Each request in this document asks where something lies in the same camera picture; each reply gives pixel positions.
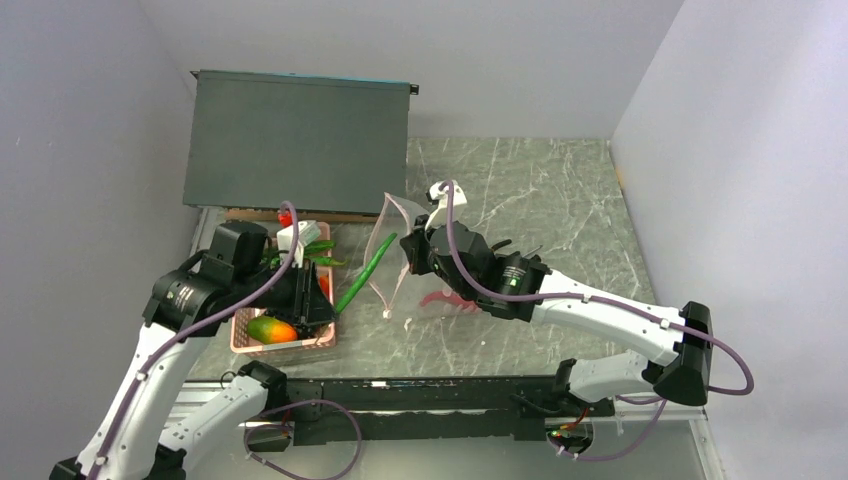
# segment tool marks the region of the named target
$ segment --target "green chili pepper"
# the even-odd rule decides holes
[[[307,256],[306,258],[312,260],[315,265],[321,265],[322,267],[342,267],[347,265],[347,260],[336,260],[333,257]]]
[[[353,285],[350,287],[341,300],[336,304],[336,312],[342,313],[342,310],[347,307],[347,304],[353,300],[353,297],[359,292],[359,290],[365,285],[365,282],[368,281],[368,277],[374,273],[374,269],[377,268],[377,264],[380,263],[380,259],[383,258],[383,255],[386,253],[386,250],[389,249],[389,245],[392,244],[395,237],[397,237],[397,233],[393,233],[389,235],[388,238],[380,245],[380,248],[377,249],[377,252],[374,253],[374,256],[371,258],[371,261],[368,262],[368,265],[365,267],[365,270],[359,274],[359,277],[353,282]]]
[[[306,255],[313,255],[316,253],[324,253],[331,248],[336,246],[336,242],[333,240],[315,240],[310,243],[303,249],[303,253]]]

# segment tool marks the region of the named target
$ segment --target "white wall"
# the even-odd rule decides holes
[[[687,0],[613,136],[658,298],[710,305],[758,382],[710,398],[731,478],[845,476],[846,44],[844,2]]]
[[[410,135],[609,138],[682,0],[140,2],[186,76],[406,80]]]
[[[134,0],[0,2],[0,477],[47,478],[102,420],[189,249],[191,114]]]

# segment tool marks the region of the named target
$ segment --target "robotic arm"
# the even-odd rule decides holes
[[[453,196],[456,214],[466,199],[457,186]],[[465,225],[454,222],[448,228],[449,196],[442,183],[433,185],[427,198],[436,209],[417,218],[412,233],[400,242],[413,274],[435,273],[464,300],[495,317],[567,325],[630,349],[600,360],[563,361],[553,387],[556,395],[588,405],[621,394],[655,392],[683,405],[706,404],[712,345],[670,328],[676,324],[711,335],[706,306],[689,302],[678,310],[636,302],[581,284],[550,269],[538,255],[496,253],[482,235]],[[471,278],[494,295],[481,293],[464,278],[454,261],[449,230],[453,253]],[[567,293],[536,301],[505,300],[556,292]]]
[[[307,233],[314,230],[312,226],[299,222],[299,230]],[[77,457],[56,464],[51,480],[185,478],[185,472],[222,438],[223,432],[268,408],[289,403],[286,375],[251,362],[217,397],[163,430],[191,367],[217,333],[217,322],[174,344],[147,369],[148,373],[140,373],[154,352],[179,332],[245,300],[269,281],[275,271],[264,258],[268,241],[268,231],[260,225],[224,223],[215,230],[208,251],[198,252],[156,281],[144,310],[132,363],[106,417]],[[192,271],[198,262],[199,268]],[[303,268],[300,262],[245,306],[273,310],[298,330],[315,328],[337,317],[321,291],[314,265]],[[124,405],[132,388],[130,403]],[[110,437],[115,422],[119,424]]]

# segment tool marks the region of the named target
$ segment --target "gray marble surface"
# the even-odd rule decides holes
[[[492,244],[539,255],[550,267],[596,288],[654,303],[642,257],[604,140],[534,138],[412,138],[407,198],[424,203],[436,181],[453,178],[468,206],[461,221]],[[208,246],[220,211],[207,212],[199,248]],[[361,271],[372,225],[337,224],[336,292]],[[486,314],[382,316],[364,288],[338,323],[335,347],[265,357],[291,377],[378,377],[550,374],[561,360],[601,358],[617,345],[574,329],[505,321]],[[227,323],[190,378],[210,379],[249,359],[229,348]]]

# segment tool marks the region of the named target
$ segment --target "red chili pepper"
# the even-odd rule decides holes
[[[327,298],[330,298],[330,279],[326,275],[318,277],[318,284],[321,285],[321,291]]]
[[[425,296],[424,298],[422,298],[421,301],[418,302],[418,305],[421,306],[421,307],[425,307],[430,302],[449,303],[451,305],[455,305],[457,307],[460,307],[460,310],[462,310],[464,312],[476,312],[477,310],[480,309],[480,307],[478,307],[476,303],[470,302],[470,301],[467,301],[467,300],[463,300],[462,297],[460,297],[459,295],[457,295],[454,292],[451,292],[450,295],[448,295],[447,297],[442,292],[430,293],[427,296]]]
[[[286,210],[285,212],[278,212],[277,213],[277,220],[280,221],[280,225],[282,225],[283,228],[290,227],[291,223],[292,223],[291,222],[291,212],[289,212],[288,210]]]

